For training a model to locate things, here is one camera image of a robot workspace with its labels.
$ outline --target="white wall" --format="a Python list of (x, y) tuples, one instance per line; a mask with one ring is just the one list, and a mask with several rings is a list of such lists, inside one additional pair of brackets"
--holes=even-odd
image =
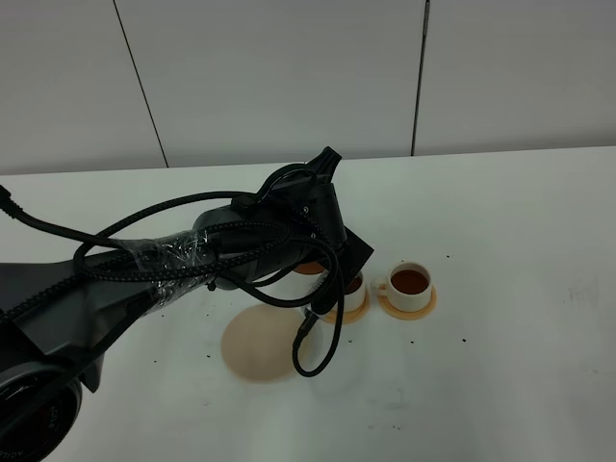
[(0, 174), (165, 166), (112, 0), (3, 0), (0, 63)]
[(431, 7), (417, 154), (616, 144), (616, 2)]
[(423, 0), (118, 0), (169, 164), (410, 154)]

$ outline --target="round coaster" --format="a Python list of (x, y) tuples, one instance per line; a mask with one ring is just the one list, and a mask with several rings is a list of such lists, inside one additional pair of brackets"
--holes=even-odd
[[(343, 313), (343, 324), (351, 324), (353, 322), (358, 322), (364, 316), (366, 316), (366, 313), (368, 313), (369, 308), (370, 308), (370, 297), (368, 295), (368, 291), (366, 291), (366, 297), (364, 298), (364, 302), (361, 305), (359, 305), (359, 308), (353, 311), (349, 311), (349, 312), (345, 311)], [(327, 322), (328, 324), (335, 324), (336, 323), (336, 312), (334, 310), (331, 310), (321, 319)]]
[(403, 321), (414, 321), (420, 320), (432, 312), (436, 306), (436, 298), (436, 287), (432, 286), (432, 296), (430, 297), (430, 301), (428, 301), (427, 305), (425, 305), (425, 307), (420, 311), (400, 311), (392, 305), (384, 295), (380, 295), (378, 297), (378, 303), (381, 305), (381, 308), (383, 308), (383, 311), (389, 316), (393, 316), (394, 318), (398, 318)]
[(317, 262), (312, 263), (302, 263), (301, 265), (297, 265), (294, 269), (295, 272), (299, 274), (304, 274), (307, 276), (312, 276), (314, 274), (321, 274), (325, 271), (325, 268)]
[[(270, 382), (295, 372), (291, 350), (303, 317), (297, 310), (257, 305), (243, 310), (224, 329), (220, 352), (227, 368), (250, 382)], [(299, 359), (312, 347), (304, 339)]]

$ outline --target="black cable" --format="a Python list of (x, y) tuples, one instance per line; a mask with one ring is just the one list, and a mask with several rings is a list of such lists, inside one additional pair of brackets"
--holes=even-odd
[[(316, 181), (316, 173), (305, 166), (300, 166), (300, 167), (289, 166), (287, 168), (283, 168), (282, 170), (283, 171), (278, 172), (278, 175), (276, 177), (271, 176), (266, 182), (266, 184), (261, 188), (260, 193), (257, 194), (260, 200), (267, 198), (267, 194), (271, 192), (273, 187), (279, 181), (290, 176), (291, 174), (294, 174), (297, 172), (302, 172), (302, 173), (306, 172), (311, 176), (311, 184), (314, 184), (314, 182)], [(337, 281), (338, 282), (338, 288), (337, 288), (338, 289), (338, 310), (337, 310), (337, 315), (336, 315), (336, 323), (334, 326), (334, 337), (332, 339), (332, 343), (330, 345), (329, 350), (327, 351), (325, 357), (323, 358), (323, 361), (313, 371), (308, 372), (300, 366), (297, 354), (299, 351), (299, 347), (301, 346), (301, 342), (308, 335), (312, 327), (317, 322), (318, 320), (317, 315), (315, 315), (314, 313), (311, 313), (306, 317), (306, 320), (304, 321), (302, 326), (297, 331), (297, 335), (294, 341), (293, 361), (294, 361), (295, 368), (297, 369), (297, 372), (304, 376), (317, 375), (318, 373), (322, 372), (322, 370), (331, 361), (331, 358), (333, 357), (336, 351), (336, 348), (338, 346), (338, 342), (340, 340), (340, 333), (342, 329), (343, 312), (344, 312), (345, 287), (344, 287), (344, 280), (342, 277), (342, 273), (340, 272), (339, 265), (338, 265), (338, 258), (336, 256), (336, 253), (333, 251), (329, 240), (327, 239), (325, 233), (322, 231), (321, 227), (313, 219), (311, 219), (309, 216), (307, 216), (303, 212), (300, 212), (292, 207), (289, 207), (289, 210), (293, 213), (293, 215), (296, 215), (297, 217), (299, 217), (301, 220), (306, 222), (311, 228), (313, 228), (316, 231), (316, 234), (321, 238), (321, 241), (315, 238), (307, 238), (303, 236), (289, 237), (289, 229), (282, 225), (276, 225), (273, 223), (266, 223), (266, 222), (256, 222), (256, 221), (234, 221), (234, 222), (227, 222), (227, 223), (221, 223), (217, 225), (208, 226), (203, 230), (203, 232), (205, 233), (205, 235), (207, 235), (208, 233), (216, 233), (216, 232), (230, 230), (230, 229), (253, 230), (259, 227), (264, 227), (264, 228), (277, 229), (278, 231), (281, 231), (281, 235), (278, 237), (278, 239), (262, 244), (255, 249), (248, 250), (247, 252), (243, 253), (240, 256), (232, 257), (232, 258), (229, 258), (223, 261), (215, 261), (212, 264), (200, 265), (196, 267), (188, 267), (188, 268), (181, 268), (181, 269), (164, 269), (164, 270), (158, 270), (158, 271), (109, 271), (110, 269), (114, 268), (113, 264), (105, 266), (104, 268), (103, 266), (91, 268), (86, 262), (86, 254), (95, 245), (111, 246), (114, 248), (123, 248), (128, 243), (134, 243), (134, 241), (111, 240), (109, 239), (109, 237), (113, 235), (114, 233), (120, 231), (121, 229), (124, 229), (125, 227), (141, 219), (144, 219), (151, 215), (162, 212), (163, 210), (168, 210), (170, 208), (192, 203), (192, 202), (197, 202), (201, 200), (209, 200), (209, 199), (234, 198), (239, 195), (249, 195), (253, 197), (255, 196), (255, 194), (251, 194), (249, 192), (206, 192), (206, 193), (203, 192), (203, 193), (178, 197), (178, 198), (171, 199), (165, 202), (161, 202), (159, 204), (155, 204), (139, 212), (136, 212), (135, 214), (127, 218), (124, 218), (118, 221), (117, 223), (109, 226), (108, 228), (98, 233), (96, 236), (93, 236), (87, 233), (82, 233), (80, 231), (65, 228), (63, 226), (58, 226), (52, 223), (38, 220), (37, 218), (29, 216), (28, 214), (23, 212), (21, 208), (10, 199), (11, 194), (4, 188), (0, 187), (0, 207), (11, 217), (17, 218), (20, 221), (22, 221), (24, 224), (35, 227), (43, 232), (55, 234), (57, 236), (80, 241), (83, 243), (77, 249), (77, 251), (75, 252), (73, 256), (73, 262), (74, 262), (76, 274), (70, 278), (67, 278), (65, 281), (61, 281), (55, 286), (52, 286), (46, 291), (43, 291), (40, 294), (35, 295), (35, 297), (33, 297), (31, 300), (34, 300), (36, 303), (32, 302), (31, 300), (27, 300), (25, 303), (18, 305), (16, 309), (11, 310), (11, 318), (14, 319), (15, 314), (18, 314), (18, 313), (22, 314), (24, 312), (24, 308), (31, 309), (35, 306), (38, 306), (42, 304), (44, 301), (46, 301), (50, 296), (54, 295), (55, 293), (64, 291), (66, 290), (66, 288), (70, 288), (73, 285), (83, 282), (83, 279), (86, 279), (88, 277), (96, 278), (96, 279), (103, 279), (103, 280), (110, 280), (110, 281), (117, 281), (117, 282), (137, 282), (137, 281), (148, 281), (149, 282), (149, 281), (182, 279), (182, 278), (187, 278), (187, 277), (195, 277), (199, 275), (204, 275), (207, 273), (216, 273), (219, 275), (219, 277), (229, 280), (230, 282), (238, 286), (238, 288), (254, 296), (255, 298), (261, 301), (264, 301), (268, 304), (274, 305), (274, 306), (286, 307), (286, 308), (305, 306), (309, 303), (312, 303), (315, 299), (321, 296), (324, 292), (329, 290), (331, 285)], [(257, 287), (262, 287), (262, 285), (266, 285), (266, 283), (270, 284), (270, 283), (273, 283), (279, 280), (280, 278), (284, 277), (284, 275), (291, 272), (292, 268), (283, 269), (279, 271), (277, 274), (275, 274), (273, 277), (265, 281), (261, 281), (261, 283), (257, 283), (257, 284), (248, 284), (244, 282), (240, 277), (236, 276), (233, 272), (229, 271), (235, 266), (249, 263), (251, 261), (258, 259), (262, 255), (265, 255), (271, 252), (278, 246), (284, 245), (286, 242), (302, 243), (302, 244), (311, 246), (319, 250), (327, 258), (328, 274), (326, 275), (323, 283), (309, 295), (302, 297), (302, 298), (295, 299), (295, 300), (283, 300), (283, 299), (279, 299), (279, 298), (266, 295), (257, 289)]]
[(176, 279), (185, 279), (187, 277), (197, 277), (205, 274), (218, 273), (223, 270), (228, 270), (239, 265), (253, 262), (259, 257), (271, 252), (280, 245), (283, 245), (289, 239), (289, 229), (286, 226), (261, 222), (261, 221), (230, 221), (226, 223), (214, 224), (200, 230), (205, 235), (217, 233), (226, 230), (237, 229), (255, 229), (266, 228), (275, 229), (280, 232), (280, 236), (266, 244), (262, 244), (258, 248), (249, 250), (236, 257), (225, 260), (217, 260), (206, 265), (198, 265), (194, 267), (185, 267), (177, 269), (159, 269), (155, 271), (105, 271), (101, 269), (91, 268), (86, 261), (86, 252), (90, 251), (92, 245), (83, 244), (80, 246), (73, 257), (75, 269), (93, 279), (100, 279), (113, 282), (150, 282), (150, 281), (168, 281)]
[[(107, 262), (100, 263), (96, 267), (101, 269), (113, 268), (118, 265), (124, 265), (133, 260), (131, 254), (122, 253), (119, 250), (110, 252), (110, 256), (112, 256), (112, 254), (115, 255), (115, 258), (112, 258)], [(55, 298), (57, 296), (60, 296), (61, 294), (64, 294), (68, 290), (76, 288), (86, 280), (87, 277), (84, 274), (76, 273), (72, 276), (67, 277), (66, 279), (57, 282), (56, 284), (48, 287), (47, 289), (44, 289), (39, 293), (32, 295), (31, 297), (22, 301), (13, 308), (5, 311), (4, 313), (0, 313), (0, 324), (16, 320), (20, 316), (23, 316), (31, 310), (37, 308), (42, 303), (48, 302), (51, 298)]]
[(242, 289), (247, 294), (254, 296), (257, 300), (263, 301), (268, 305), (278, 306), (280, 308), (297, 308), (299, 306), (305, 306), (309, 303), (312, 303), (323, 293), (329, 290), (332, 283), (336, 280), (338, 276), (338, 258), (336, 257), (336, 253), (331, 249), (330, 246), (313, 238), (306, 238), (304, 236), (291, 236), (289, 242), (302, 243), (305, 245), (312, 246), (313, 248), (321, 250), (322, 253), (327, 257), (327, 260), (329, 262), (329, 268), (331, 269), (331, 271), (325, 276), (325, 280), (323, 281), (323, 283), (310, 294), (303, 296), (302, 298), (296, 298), (294, 300), (285, 300), (264, 294), (257, 288), (253, 287), (251, 284), (248, 284), (247, 282), (243, 281), (241, 277), (235, 275), (232, 271), (222, 271), (219, 277), (235, 284), (236, 286), (238, 286), (239, 289)]
[(175, 199), (160, 202), (158, 204), (147, 207), (140, 210), (130, 217), (124, 218), (121, 221), (113, 224), (109, 228), (101, 231), (97, 235), (84, 233), (75, 229), (66, 228), (57, 224), (49, 223), (38, 218), (34, 218), (26, 214), (21, 207), (19, 207), (12, 199), (11, 193), (0, 185), (0, 208), (11, 218), (21, 221), (23, 224), (35, 228), (43, 233), (53, 234), (65, 239), (71, 239), (84, 244), (90, 244), (91, 246), (101, 246), (110, 248), (124, 248), (124, 244), (133, 242), (131, 240), (117, 240), (109, 239), (109, 236), (115, 234), (117, 231), (124, 229), (129, 224), (135, 223), (140, 219), (150, 217), (151, 215), (168, 210), (180, 205), (190, 204), (201, 200), (210, 199), (232, 199), (239, 195), (253, 195), (251, 192), (233, 192), (233, 191), (221, 191), (221, 192), (200, 192), (197, 194), (185, 195), (183, 197), (176, 197)]
[(306, 321), (304, 321), (301, 327), (297, 330), (297, 335), (295, 336), (295, 340), (293, 342), (292, 359), (295, 370), (297, 371), (297, 373), (299, 373), (299, 375), (303, 377), (314, 377), (323, 372), (323, 370), (327, 367), (329, 362), (334, 357), (334, 354), (336, 353), (336, 348), (338, 348), (338, 343), (340, 342), (340, 334), (343, 329), (343, 319), (345, 313), (345, 282), (341, 273), (338, 274), (337, 281), (338, 307), (336, 308), (336, 322), (334, 324), (334, 334), (331, 339), (331, 344), (329, 344), (329, 350), (323, 357), (321, 363), (311, 371), (306, 371), (301, 367), (301, 364), (299, 364), (299, 348), (301, 347), (302, 341), (310, 333), (310, 329), (312, 329), (319, 317), (314, 313), (310, 313), (306, 317)]
[(291, 271), (295, 269), (295, 265), (290, 265), (289, 267), (281, 269), (279, 272), (275, 273), (273, 276), (270, 276), (268, 279), (264, 279), (263, 281), (253, 282), (251, 284), (252, 287), (266, 287), (274, 282), (278, 282), (280, 279), (285, 277)]

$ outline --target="white table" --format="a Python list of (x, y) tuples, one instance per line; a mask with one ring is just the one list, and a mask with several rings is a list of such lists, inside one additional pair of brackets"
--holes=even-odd
[[(0, 183), (33, 215), (97, 232), (170, 197), (256, 191), (277, 167)], [(422, 262), (435, 311), (398, 321), (372, 298), (322, 375), (252, 385), (224, 367), (219, 340), (254, 300), (196, 291), (108, 351), (100, 390), (48, 460), (614, 460), (615, 174), (610, 147), (342, 162), (346, 225), (375, 249), (367, 278), (402, 258)], [(121, 236), (191, 227), (202, 208)], [(1, 261), (51, 262), (75, 248), (5, 217), (0, 229)], [(331, 326), (319, 326), (327, 343)]]

